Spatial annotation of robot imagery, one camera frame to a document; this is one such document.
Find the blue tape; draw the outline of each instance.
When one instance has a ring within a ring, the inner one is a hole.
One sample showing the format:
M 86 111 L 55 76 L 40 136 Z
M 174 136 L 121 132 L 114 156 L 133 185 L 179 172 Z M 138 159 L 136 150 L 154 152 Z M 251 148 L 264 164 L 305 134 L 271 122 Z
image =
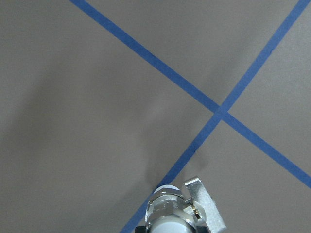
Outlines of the blue tape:
M 95 8 L 93 8 L 90 4 L 85 2 L 84 0 L 70 0 L 73 4 L 79 7 L 82 11 L 88 14 L 91 18 L 93 18 L 96 22 L 106 28 L 109 32 L 111 32 L 116 38 L 122 41 L 125 45 L 131 48 L 134 52 L 136 52 L 139 56 L 145 59 L 149 64 L 158 69 L 162 74 L 168 77 L 171 81 L 177 84 L 180 88 L 186 91 L 189 95 L 207 107 L 210 111 L 214 112 L 213 117 L 208 121 L 208 123 L 204 126 L 204 128 L 199 132 L 193 142 L 188 146 L 185 152 L 181 155 L 181 157 L 177 160 L 177 162 L 173 165 L 170 171 L 166 174 L 166 176 L 162 179 L 158 186 L 163 184 L 170 183 L 182 170 L 182 168 L 187 164 L 189 159 L 194 155 L 196 150 L 203 144 L 206 138 L 211 134 L 211 132 L 215 129 L 218 123 L 223 119 L 227 124 L 229 124 L 233 129 L 243 135 L 247 140 L 252 142 L 258 148 L 260 148 L 263 152 L 265 152 L 269 157 L 274 159 L 277 163 L 279 163 L 282 167 L 287 169 L 291 174 L 296 176 L 300 181 L 302 181 L 306 186 L 311 187 L 311 177 L 297 167 L 294 163 L 288 160 L 285 156 L 280 154 L 277 150 L 271 147 L 268 143 L 266 143 L 263 139 L 253 133 L 250 129 L 240 123 L 237 119 L 235 119 L 232 115 L 230 115 L 227 111 L 232 107 L 244 89 L 249 85 L 254 76 L 263 66 L 265 61 L 270 56 L 271 52 L 276 48 L 276 46 L 280 43 L 284 35 L 291 28 L 297 18 L 300 16 L 302 11 L 307 7 L 310 0 L 300 0 L 297 5 L 292 9 L 290 14 L 286 17 L 281 26 L 277 29 L 271 39 L 268 41 L 267 45 L 260 52 L 259 56 L 252 63 L 250 68 L 243 75 L 241 80 L 237 83 L 237 85 L 230 92 L 228 97 L 225 99 L 221 106 L 218 106 L 211 98 L 206 96 L 203 92 L 201 92 L 198 88 L 193 86 L 190 82 L 180 76 L 176 71 L 171 69 L 168 65 L 163 63 L 161 60 L 156 58 L 153 54 L 151 54 L 146 48 L 144 48 L 141 44 L 139 44 L 136 40 L 134 40 L 131 36 L 125 33 L 121 28 L 115 25 L 108 18 L 103 16 L 100 12 L 98 12 Z M 133 217 L 129 220 L 129 222 L 124 226 L 121 230 L 121 233 L 129 233 L 131 232 L 135 226 L 142 219 L 147 200 L 140 206 L 140 208 L 136 211 Z

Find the floor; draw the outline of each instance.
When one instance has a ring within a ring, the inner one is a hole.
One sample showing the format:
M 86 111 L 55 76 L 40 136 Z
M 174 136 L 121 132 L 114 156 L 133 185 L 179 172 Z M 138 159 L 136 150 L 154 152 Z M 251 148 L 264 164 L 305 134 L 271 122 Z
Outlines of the floor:
M 2 1 L 0 232 L 131 233 L 193 176 L 225 232 L 310 232 L 308 3 Z

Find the blue line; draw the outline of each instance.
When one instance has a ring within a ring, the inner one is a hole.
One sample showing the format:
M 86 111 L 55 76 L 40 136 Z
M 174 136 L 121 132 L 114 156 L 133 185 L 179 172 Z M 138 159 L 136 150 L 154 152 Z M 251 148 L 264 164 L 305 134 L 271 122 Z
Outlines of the blue line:
M 101 26 L 107 29 L 111 34 L 113 34 L 117 39 L 127 45 L 135 53 L 141 56 L 145 61 L 151 64 L 154 68 L 164 74 L 172 82 L 186 91 L 189 95 L 199 101 L 202 105 L 207 107 L 210 111 L 216 111 L 217 104 L 208 96 L 206 96 L 202 91 L 188 82 L 180 74 L 170 68 L 167 64 L 162 62 L 160 59 L 155 57 L 150 53 L 144 46 L 138 43 L 129 34 L 123 31 L 120 27 L 114 24 L 111 20 L 106 18 L 102 13 L 96 10 L 93 6 L 84 0 L 70 0 L 73 4 L 79 7 L 83 12 L 89 15 L 93 20 L 98 22 Z
M 224 118 L 224 120 L 236 131 L 241 133 L 245 138 L 247 138 L 254 145 L 259 147 L 263 152 L 273 158 L 276 162 L 278 162 L 281 166 L 287 169 L 290 173 L 296 176 L 299 180 L 305 183 L 308 187 L 310 187 L 310 176 L 304 173 L 300 168 L 298 168 L 295 164 L 293 164 L 290 160 L 288 160 L 285 156 L 281 155 L 277 150 L 272 148 L 269 144 L 267 144 L 264 140 L 254 134 L 250 129 L 245 127 L 242 123 L 237 121 L 234 117 L 227 113 L 227 111 L 232 107 L 238 97 L 241 95 L 243 90 L 249 85 L 252 81 L 253 77 L 257 74 L 259 69 L 263 66 L 265 61 L 270 56 L 271 52 L 276 48 L 276 46 L 280 43 L 284 35 L 293 25 L 293 23 L 300 16 L 302 11 L 307 7 L 310 0 L 300 0 L 297 5 L 292 9 L 290 14 L 286 17 L 281 26 L 277 29 L 275 34 L 271 37 L 267 45 L 263 48 L 259 56 L 252 63 L 247 72 L 243 75 L 238 84 L 234 87 L 228 97 L 225 99 L 223 104 L 219 107 L 217 103 L 215 103 L 212 99 L 206 96 L 203 92 L 201 92 L 198 88 L 189 83 L 186 79 L 180 76 L 177 72 L 163 63 L 161 60 L 156 58 L 153 54 L 151 54 L 146 48 L 144 48 L 141 44 L 135 41 L 132 37 L 130 37 L 127 33 L 125 33 L 121 28 L 115 25 L 112 21 L 103 16 L 100 12 L 98 12 L 95 8 L 93 8 L 90 4 L 85 2 L 84 0 L 71 0 L 76 6 L 78 6 L 82 11 L 88 14 L 91 18 L 93 18 L 96 22 L 106 28 L 109 32 L 111 32 L 115 37 L 117 37 L 120 41 L 122 41 L 125 45 L 135 51 L 139 56 L 145 59 L 149 64 L 158 69 L 162 74 L 168 77 L 171 81 L 185 90 L 188 94 L 194 97 L 197 101 L 202 103 L 209 110 L 214 112 L 213 117 L 208 121 L 208 123 L 204 126 L 204 128 L 200 131 L 198 136 L 194 139 L 194 141 L 189 145 L 189 147 L 185 150 L 182 156 L 177 160 L 174 166 L 170 169 L 167 175 L 160 182 L 159 186 L 162 184 L 170 183 L 181 171 L 181 169 L 186 165 L 189 159 L 194 155 L 195 151 L 202 145 L 202 143 L 206 140 L 206 138 L 211 134 L 214 128 L 218 125 L 220 120 Z M 141 220 L 144 208 L 147 202 L 144 202 L 138 211 L 133 215 L 130 221 L 125 225 L 122 229 L 122 233 L 131 231 Z
M 282 155 L 280 152 L 270 146 L 267 142 L 265 142 L 262 138 L 256 135 L 253 131 L 251 131 L 229 113 L 224 116 L 223 120 L 233 129 L 239 132 L 243 137 L 245 137 L 248 141 L 253 143 L 264 153 L 266 153 L 270 158 L 272 158 L 283 168 L 288 170 L 307 187 L 311 188 L 311 177 L 302 169 L 300 169 L 296 164 L 294 164 L 292 161 L 290 161 L 288 158 L 286 158 L 284 155 Z

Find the gray floor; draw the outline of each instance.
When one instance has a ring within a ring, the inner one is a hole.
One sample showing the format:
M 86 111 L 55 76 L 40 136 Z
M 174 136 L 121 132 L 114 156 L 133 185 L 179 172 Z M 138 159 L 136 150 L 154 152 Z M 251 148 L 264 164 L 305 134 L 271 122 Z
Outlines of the gray floor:
M 100 1 L 221 104 L 296 1 Z M 0 232 L 119 232 L 212 112 L 69 1 L 2 1 Z M 311 174 L 311 5 L 230 113 Z M 311 232 L 311 192 L 221 122 L 198 175 L 230 233 Z

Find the blue cross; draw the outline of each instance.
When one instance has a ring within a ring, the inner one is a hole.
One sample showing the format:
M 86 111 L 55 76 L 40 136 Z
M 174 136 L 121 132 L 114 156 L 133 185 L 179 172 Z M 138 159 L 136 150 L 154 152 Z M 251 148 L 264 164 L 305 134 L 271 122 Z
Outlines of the blue cross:
M 164 176 L 161 182 L 157 185 L 157 187 L 168 184 L 172 182 L 175 177 L 179 174 L 179 172 L 183 169 L 183 167 L 187 164 L 190 158 L 194 155 L 196 150 L 204 143 L 204 141 L 208 138 L 208 136 L 212 133 L 212 131 L 216 128 L 221 120 L 226 122 L 229 126 L 239 132 L 243 137 L 257 146 L 260 150 L 266 153 L 270 158 L 280 164 L 283 168 L 288 170 L 292 175 L 297 177 L 302 183 L 304 183 L 307 187 L 311 188 L 311 177 L 300 169 L 297 165 L 295 165 L 292 161 L 287 159 L 284 155 L 274 149 L 271 145 L 265 142 L 262 138 L 256 135 L 253 131 L 243 125 L 240 121 L 238 121 L 235 117 L 233 117 L 228 111 L 239 98 L 244 89 L 250 84 L 254 76 L 261 69 L 265 61 L 269 58 L 272 51 L 278 46 L 280 41 L 283 39 L 288 30 L 292 27 L 298 17 L 301 15 L 303 10 L 307 7 L 310 0 L 299 0 L 296 6 L 291 10 L 288 16 L 285 18 L 283 23 L 277 29 L 277 31 L 270 38 L 268 43 L 262 49 L 258 57 L 249 67 L 249 69 L 242 76 L 240 81 L 236 84 L 224 102 L 219 106 L 216 102 L 214 102 L 211 98 L 205 95 L 202 91 L 188 82 L 185 78 L 179 75 L 176 71 L 170 68 L 167 64 L 162 62 L 160 59 L 155 57 L 152 53 L 150 53 L 145 47 L 143 47 L 139 42 L 133 39 L 130 35 L 128 35 L 125 31 L 119 28 L 116 24 L 102 15 L 99 11 L 97 11 L 94 7 L 92 7 L 89 3 L 84 0 L 70 0 L 73 4 L 79 7 L 82 11 L 84 11 L 87 15 L 89 15 L 92 19 L 98 22 L 101 26 L 107 29 L 110 33 L 112 33 L 117 39 L 131 48 L 134 52 L 136 52 L 139 56 L 141 56 L 144 60 L 146 60 L 149 64 L 151 64 L 154 68 L 159 70 L 162 74 L 164 74 L 167 78 L 169 78 L 172 82 L 186 91 L 189 95 L 195 98 L 198 102 L 208 108 L 210 111 L 214 113 L 212 118 L 206 123 L 203 129 L 199 132 L 196 138 L 191 142 L 191 144 L 187 147 L 184 153 L 179 157 L 176 163 L 172 166 L 169 172 Z M 145 207 L 147 205 L 148 198 L 145 202 L 139 207 L 136 213 L 132 216 L 132 218 L 128 221 L 128 223 L 123 227 L 120 233 L 130 233 L 140 222 L 145 213 Z

